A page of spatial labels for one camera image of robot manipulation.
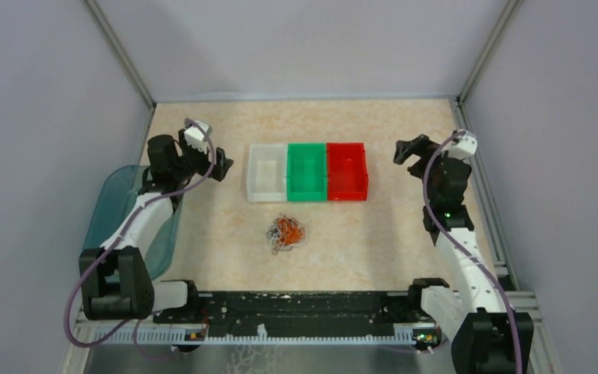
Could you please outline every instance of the marbled surface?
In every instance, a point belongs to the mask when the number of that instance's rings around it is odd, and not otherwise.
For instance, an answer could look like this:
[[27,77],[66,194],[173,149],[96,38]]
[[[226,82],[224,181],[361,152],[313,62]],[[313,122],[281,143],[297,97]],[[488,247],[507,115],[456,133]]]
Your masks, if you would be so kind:
[[[406,171],[409,161],[392,162],[398,139],[425,133],[441,142],[452,133],[447,100],[159,104],[149,136],[177,136],[186,117],[209,123],[215,146],[235,164],[223,182],[209,179],[185,195],[173,263],[161,279],[192,279],[210,291],[404,291],[416,277],[452,283],[423,229],[420,180]],[[248,203],[248,146],[300,142],[365,143],[368,201]],[[465,204],[491,265],[471,187]],[[264,235],[278,213],[304,223],[308,243],[274,256]]]

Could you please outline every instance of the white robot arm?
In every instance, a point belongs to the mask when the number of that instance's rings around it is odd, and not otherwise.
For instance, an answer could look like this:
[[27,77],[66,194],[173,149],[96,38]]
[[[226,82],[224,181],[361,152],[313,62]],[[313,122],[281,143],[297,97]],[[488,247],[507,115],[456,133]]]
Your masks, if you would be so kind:
[[[179,141],[170,135],[148,141],[150,167],[143,173],[132,212],[100,248],[85,249],[79,257],[83,275],[111,249],[81,287],[88,319],[142,319],[153,311],[192,307],[191,298],[197,291],[191,281],[152,282],[143,259],[161,226],[179,206],[182,194],[191,188],[185,188],[188,181],[199,174],[220,182],[233,164],[222,149],[208,149],[210,133],[207,124],[187,120],[178,133]],[[175,143],[180,145],[182,155],[178,155]],[[212,151],[214,160],[209,159],[208,151]],[[118,282],[107,281],[114,273],[118,274]]]
[[[493,272],[480,253],[473,223],[463,205],[471,173],[467,161],[476,153],[477,140],[470,132],[458,132],[451,139],[441,147],[425,135],[396,143],[396,164],[413,154],[420,158],[408,171],[423,180],[427,192],[429,206],[423,208],[424,226],[455,275],[454,285],[459,292],[457,297],[442,279],[423,278],[414,280],[410,300],[431,316],[452,342],[452,360],[458,374],[513,373],[516,365],[512,352],[517,352],[513,349],[517,345],[525,372],[533,321],[527,313],[508,313],[503,290],[489,278]],[[428,170],[431,158],[434,162]],[[517,326],[517,341],[512,338],[511,324]]]

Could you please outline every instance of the rubber band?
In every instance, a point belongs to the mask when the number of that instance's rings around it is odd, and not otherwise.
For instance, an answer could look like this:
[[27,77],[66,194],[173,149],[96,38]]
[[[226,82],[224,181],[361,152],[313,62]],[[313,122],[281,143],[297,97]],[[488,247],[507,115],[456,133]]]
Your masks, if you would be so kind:
[[279,214],[265,237],[269,240],[272,254],[277,255],[278,252],[291,251],[292,248],[303,245],[306,242],[306,228],[297,219]]

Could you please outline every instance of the plastic bin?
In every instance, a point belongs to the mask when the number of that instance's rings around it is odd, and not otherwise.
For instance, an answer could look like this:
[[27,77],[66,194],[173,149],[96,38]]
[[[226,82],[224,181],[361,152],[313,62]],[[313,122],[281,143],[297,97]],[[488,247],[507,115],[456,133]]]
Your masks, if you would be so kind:
[[246,194],[250,202],[287,201],[287,144],[248,148]]
[[329,200],[366,200],[368,168],[363,143],[327,143]]
[[[84,249],[99,248],[118,229],[134,207],[145,169],[145,166],[130,165],[109,175],[97,199]],[[173,216],[161,226],[146,253],[144,260],[151,279],[159,277],[171,265],[181,209],[180,204]]]
[[293,143],[287,146],[287,199],[326,200],[326,144]]

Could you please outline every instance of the white wall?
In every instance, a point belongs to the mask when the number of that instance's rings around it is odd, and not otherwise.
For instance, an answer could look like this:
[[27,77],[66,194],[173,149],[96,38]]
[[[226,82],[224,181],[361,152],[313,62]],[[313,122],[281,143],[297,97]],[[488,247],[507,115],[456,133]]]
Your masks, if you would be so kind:
[[0,1],[0,373],[59,372],[90,215],[146,113],[79,0]]
[[466,107],[563,372],[598,372],[598,1],[526,1]]
[[156,101],[458,94],[507,0],[100,0]]

